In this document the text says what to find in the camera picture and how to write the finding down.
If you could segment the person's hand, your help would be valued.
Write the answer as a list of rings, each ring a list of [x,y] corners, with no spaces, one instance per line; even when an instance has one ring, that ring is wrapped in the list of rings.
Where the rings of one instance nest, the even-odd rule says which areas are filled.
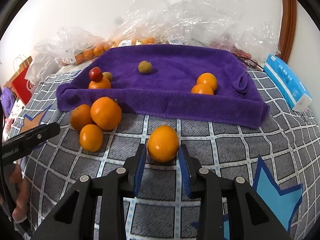
[[[5,192],[5,197],[1,196],[1,204],[4,204],[4,201],[7,202],[13,199],[15,208],[11,216],[16,224],[21,223],[27,217],[30,183],[22,175],[21,167],[18,164],[5,166],[3,178],[3,184],[8,190]]]

